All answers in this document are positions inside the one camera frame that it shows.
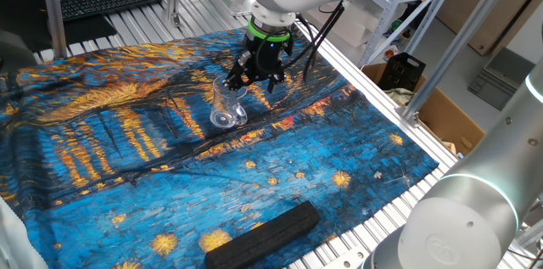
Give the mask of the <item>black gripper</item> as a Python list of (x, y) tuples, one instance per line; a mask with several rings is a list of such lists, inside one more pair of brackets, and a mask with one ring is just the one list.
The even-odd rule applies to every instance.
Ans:
[(291, 33), (272, 33), (258, 37), (246, 33), (244, 45), (248, 52), (242, 53), (223, 79), (222, 85), (230, 91), (247, 87), (250, 82), (269, 80), (267, 91), (273, 92), (276, 85), (284, 82), (282, 55), (292, 55), (294, 40)]

